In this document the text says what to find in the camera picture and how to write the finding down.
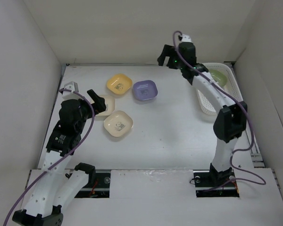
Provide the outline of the cream panda plate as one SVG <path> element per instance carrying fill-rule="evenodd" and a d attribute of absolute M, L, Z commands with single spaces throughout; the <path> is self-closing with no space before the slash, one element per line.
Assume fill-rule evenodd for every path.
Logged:
<path fill-rule="evenodd" d="M 105 130 L 113 137 L 122 137 L 133 127 L 132 118 L 124 111 L 115 111 L 104 120 Z"/>
<path fill-rule="evenodd" d="M 110 95 L 100 95 L 100 97 L 105 99 L 106 110 L 96 115 L 96 117 L 100 116 L 109 116 L 115 110 L 115 98 Z"/>

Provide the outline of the cream panda plate front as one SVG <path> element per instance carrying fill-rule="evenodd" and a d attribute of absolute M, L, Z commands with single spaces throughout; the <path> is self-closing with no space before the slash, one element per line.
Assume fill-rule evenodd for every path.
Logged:
<path fill-rule="evenodd" d="M 124 111 L 115 111 L 104 120 L 105 130 L 113 137 L 122 137 L 133 127 L 132 118 Z"/>

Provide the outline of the green panda plate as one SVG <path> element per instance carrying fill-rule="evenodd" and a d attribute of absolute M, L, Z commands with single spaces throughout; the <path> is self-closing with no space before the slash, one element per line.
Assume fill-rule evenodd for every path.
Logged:
<path fill-rule="evenodd" d="M 210 69 L 209 72 L 214 81 L 216 81 L 220 87 L 223 88 L 227 84 L 227 77 L 223 73 L 214 69 Z"/>

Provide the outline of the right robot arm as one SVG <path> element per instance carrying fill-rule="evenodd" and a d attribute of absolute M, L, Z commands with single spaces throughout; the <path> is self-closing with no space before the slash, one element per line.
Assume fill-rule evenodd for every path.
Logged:
<path fill-rule="evenodd" d="M 178 56 L 176 50 L 187 57 L 187 66 Z M 208 173 L 208 190 L 218 189 L 229 181 L 232 174 L 231 159 L 238 138 L 246 129 L 247 105 L 245 102 L 235 102 L 224 94 L 223 89 L 211 76 L 208 68 L 196 60 L 196 48 L 192 42 L 182 42 L 178 48 L 164 45 L 158 57 L 158 65 L 166 63 L 170 69 L 179 69 L 182 76 L 212 104 L 217 113 L 213 131 L 217 137 L 215 156 Z"/>

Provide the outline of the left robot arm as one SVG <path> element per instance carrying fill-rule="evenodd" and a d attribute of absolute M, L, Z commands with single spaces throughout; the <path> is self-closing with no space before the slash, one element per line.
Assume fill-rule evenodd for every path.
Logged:
<path fill-rule="evenodd" d="M 11 209 L 9 215 L 13 222 L 21 226 L 60 226 L 63 212 L 84 186 L 92 186 L 96 180 L 93 165 L 79 163 L 68 181 L 62 186 L 64 170 L 75 150 L 84 142 L 87 135 L 81 136 L 88 119 L 106 110 L 105 99 L 93 89 L 87 91 L 93 100 L 90 103 L 77 91 L 60 89 L 60 93 L 69 92 L 76 99 L 64 100 L 57 121 L 46 145 L 46 154 L 42 173 L 21 194 L 22 200 L 32 188 L 33 192 L 23 209 Z"/>

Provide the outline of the yellow panda plate back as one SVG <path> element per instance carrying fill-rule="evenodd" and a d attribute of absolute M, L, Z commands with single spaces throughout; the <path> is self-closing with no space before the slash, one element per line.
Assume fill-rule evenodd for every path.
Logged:
<path fill-rule="evenodd" d="M 123 73 L 115 74 L 106 83 L 107 88 L 116 95 L 125 94 L 132 86 L 133 81 Z"/>

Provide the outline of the purple plate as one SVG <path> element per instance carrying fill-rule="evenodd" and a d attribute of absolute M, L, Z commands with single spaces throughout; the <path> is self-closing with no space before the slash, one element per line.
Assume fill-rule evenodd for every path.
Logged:
<path fill-rule="evenodd" d="M 138 81 L 133 85 L 134 97 L 139 101 L 154 99 L 158 95 L 158 89 L 154 81 Z"/>

